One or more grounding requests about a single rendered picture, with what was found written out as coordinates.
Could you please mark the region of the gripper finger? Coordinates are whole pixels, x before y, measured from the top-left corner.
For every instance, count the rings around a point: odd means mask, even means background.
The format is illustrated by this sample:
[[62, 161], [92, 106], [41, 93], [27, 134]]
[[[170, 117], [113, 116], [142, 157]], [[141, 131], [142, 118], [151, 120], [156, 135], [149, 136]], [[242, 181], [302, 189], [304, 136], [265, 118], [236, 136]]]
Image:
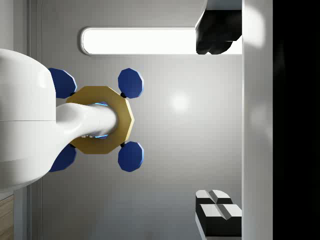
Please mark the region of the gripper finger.
[[195, 193], [195, 221], [202, 238], [242, 237], [242, 210], [221, 190]]
[[197, 54], [226, 52], [242, 36], [242, 0], [206, 0], [195, 30]]

